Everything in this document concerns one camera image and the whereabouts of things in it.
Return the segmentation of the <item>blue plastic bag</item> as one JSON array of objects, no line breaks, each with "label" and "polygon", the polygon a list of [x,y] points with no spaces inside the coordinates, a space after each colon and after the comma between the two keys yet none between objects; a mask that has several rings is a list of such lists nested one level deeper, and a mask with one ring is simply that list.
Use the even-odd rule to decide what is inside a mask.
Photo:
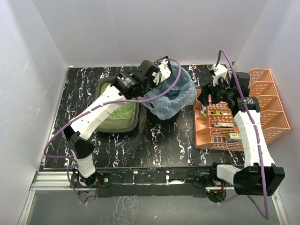
[{"label": "blue plastic bag", "polygon": [[[144,95],[144,99],[154,98],[167,90],[175,81],[179,67],[171,65],[171,76],[162,82],[156,88],[150,90]],[[176,85],[164,96],[150,102],[142,103],[143,106],[156,115],[160,120],[168,120],[174,117],[181,109],[192,105],[197,96],[194,82],[189,73],[181,68],[181,74]]]}]

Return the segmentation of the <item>dark green litter box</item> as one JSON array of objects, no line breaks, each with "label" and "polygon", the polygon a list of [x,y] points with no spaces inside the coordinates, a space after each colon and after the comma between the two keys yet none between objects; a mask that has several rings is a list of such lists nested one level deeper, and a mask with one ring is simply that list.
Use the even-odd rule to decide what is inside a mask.
[{"label": "dark green litter box", "polygon": [[131,132],[138,123],[139,104],[135,103],[135,111],[130,119],[126,120],[108,120],[102,122],[96,131],[101,133],[127,133]]}]

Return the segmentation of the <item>black litter scoop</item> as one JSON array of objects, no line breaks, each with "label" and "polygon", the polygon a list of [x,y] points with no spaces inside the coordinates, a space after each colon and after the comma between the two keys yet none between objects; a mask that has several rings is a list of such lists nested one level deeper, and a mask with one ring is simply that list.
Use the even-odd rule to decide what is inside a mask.
[{"label": "black litter scoop", "polygon": [[157,65],[160,68],[164,68],[164,67],[170,67],[170,62],[169,62],[169,57],[168,56],[164,56],[156,61],[153,62],[155,65]]}]

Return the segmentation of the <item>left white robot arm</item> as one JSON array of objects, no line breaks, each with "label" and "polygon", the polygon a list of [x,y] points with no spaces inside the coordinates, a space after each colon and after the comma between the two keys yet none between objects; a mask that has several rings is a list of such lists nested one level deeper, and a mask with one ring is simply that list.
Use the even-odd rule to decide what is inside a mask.
[{"label": "left white robot arm", "polygon": [[94,145],[89,142],[93,132],[114,111],[123,106],[125,100],[144,96],[169,75],[167,61],[153,63],[144,60],[131,73],[121,72],[116,75],[103,93],[63,130],[64,138],[71,148],[82,177],[87,179],[96,172],[92,159]]}]

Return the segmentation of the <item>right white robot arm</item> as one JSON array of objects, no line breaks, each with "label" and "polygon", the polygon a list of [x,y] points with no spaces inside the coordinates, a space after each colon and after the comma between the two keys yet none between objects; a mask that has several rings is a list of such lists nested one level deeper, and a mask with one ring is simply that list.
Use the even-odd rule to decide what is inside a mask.
[{"label": "right white robot arm", "polygon": [[245,154],[244,168],[230,164],[213,163],[212,180],[224,181],[234,186],[238,195],[271,196],[285,177],[282,167],[277,167],[264,139],[259,101],[250,96],[248,73],[239,72],[225,81],[226,73],[216,75],[202,86],[197,101],[207,107],[227,103],[235,126],[239,129]]}]

